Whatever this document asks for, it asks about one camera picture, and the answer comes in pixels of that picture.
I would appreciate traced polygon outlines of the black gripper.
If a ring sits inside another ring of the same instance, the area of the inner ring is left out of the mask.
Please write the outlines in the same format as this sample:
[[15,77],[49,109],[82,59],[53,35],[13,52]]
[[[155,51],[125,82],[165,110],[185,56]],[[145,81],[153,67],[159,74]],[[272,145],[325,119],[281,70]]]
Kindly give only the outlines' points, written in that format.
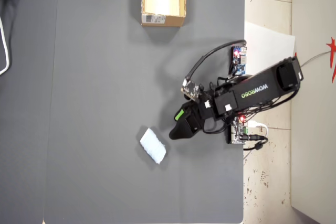
[[[206,121],[213,119],[212,128],[206,128]],[[216,113],[209,94],[200,94],[197,101],[189,100],[178,109],[174,116],[175,127],[170,131],[171,140],[189,139],[197,132],[217,132]]]

